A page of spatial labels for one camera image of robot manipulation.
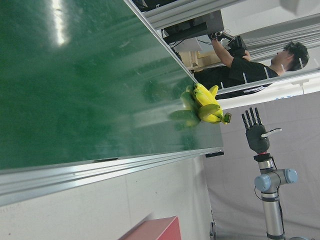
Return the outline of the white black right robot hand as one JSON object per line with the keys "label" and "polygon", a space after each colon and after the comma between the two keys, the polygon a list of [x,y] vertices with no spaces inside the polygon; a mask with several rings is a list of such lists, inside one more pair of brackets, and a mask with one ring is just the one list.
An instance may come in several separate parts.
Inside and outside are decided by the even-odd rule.
{"label": "white black right robot hand", "polygon": [[265,126],[261,122],[259,110],[257,107],[250,107],[249,111],[246,110],[245,114],[241,114],[245,135],[249,148],[256,152],[258,155],[264,154],[270,147],[269,136],[278,132],[281,132],[281,128],[275,128],[270,131],[266,131]]}

